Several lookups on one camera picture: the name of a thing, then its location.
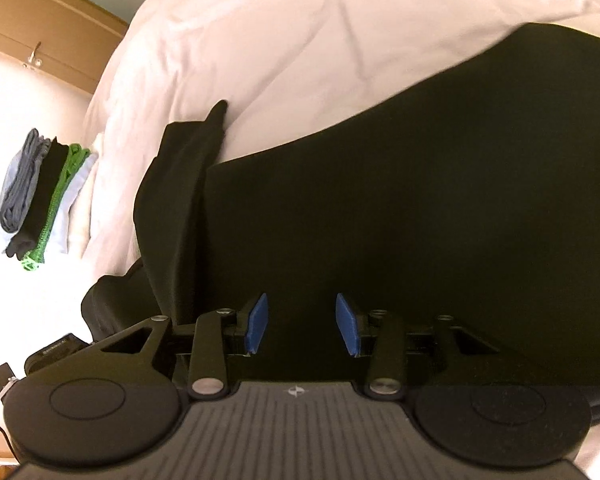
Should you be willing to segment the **green folded garment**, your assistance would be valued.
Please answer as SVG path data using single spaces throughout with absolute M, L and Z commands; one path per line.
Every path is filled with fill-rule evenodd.
M 21 260 L 21 266 L 26 271 L 33 271 L 41 264 L 45 263 L 45 252 L 47 243 L 50 239 L 50 231 L 53 229 L 53 224 L 58 213 L 59 204 L 62 196 L 66 192 L 68 185 L 73 176 L 78 172 L 87 156 L 92 152 L 89 148 L 82 148 L 80 144 L 70 144 L 68 156 L 65 165 L 60 172 L 58 185 L 55 188 L 52 200 L 50 201 L 50 209 L 48 210 L 47 220 L 42 229 L 38 244 L 33 250 L 27 252 Z

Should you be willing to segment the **black folded garment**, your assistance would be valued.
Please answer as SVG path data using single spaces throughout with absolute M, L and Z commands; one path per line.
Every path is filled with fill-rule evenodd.
M 56 139 L 50 144 L 50 150 L 42 161 L 38 184 L 31 205 L 24 218 L 22 227 L 10 240 L 5 249 L 8 258 L 16 257 L 22 260 L 24 255 L 33 250 L 38 244 L 42 229 L 45 226 L 50 201 L 58 185 L 60 172 L 65 165 L 69 147 Z

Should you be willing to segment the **black garment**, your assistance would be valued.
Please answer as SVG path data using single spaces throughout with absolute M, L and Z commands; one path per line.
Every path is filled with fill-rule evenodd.
M 38 184 L 31 205 L 24 218 L 22 227 L 10 240 L 5 249 L 8 258 L 16 257 L 22 260 L 24 255 L 33 250 L 38 244 L 42 229 L 45 226 L 50 201 L 58 185 L 60 172 L 65 165 L 69 147 L 56 139 L 50 144 L 50 150 L 42 161 Z
M 449 314 L 600 418 L 600 38 L 527 24 L 340 124 L 222 162 L 227 105 L 174 122 L 133 198 L 140 258 L 87 292 L 104 339 L 265 295 L 254 369 L 332 377 L 338 295 Z

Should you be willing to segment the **grey folded garment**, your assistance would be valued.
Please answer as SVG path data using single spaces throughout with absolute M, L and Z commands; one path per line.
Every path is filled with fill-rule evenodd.
M 22 227 L 51 145 L 52 140 L 41 136 L 37 128 L 27 134 L 19 151 L 17 167 L 12 171 L 12 180 L 4 187 L 0 203 L 0 226 L 6 233 L 15 233 Z

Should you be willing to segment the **white folded garment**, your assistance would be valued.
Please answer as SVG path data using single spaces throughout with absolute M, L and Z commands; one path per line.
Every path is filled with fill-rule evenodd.
M 69 212 L 97 159 L 97 153 L 91 153 L 87 156 L 62 196 L 53 229 L 50 231 L 50 239 L 47 243 L 47 249 L 52 255 L 61 255 L 68 252 Z

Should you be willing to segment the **white bed duvet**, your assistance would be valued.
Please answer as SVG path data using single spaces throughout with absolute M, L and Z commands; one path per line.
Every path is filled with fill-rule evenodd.
M 600 36 L 600 0 L 146 0 L 85 116 L 98 161 L 72 216 L 90 281 L 140 254 L 132 209 L 171 122 L 228 104 L 222 159 L 341 122 L 529 22 Z

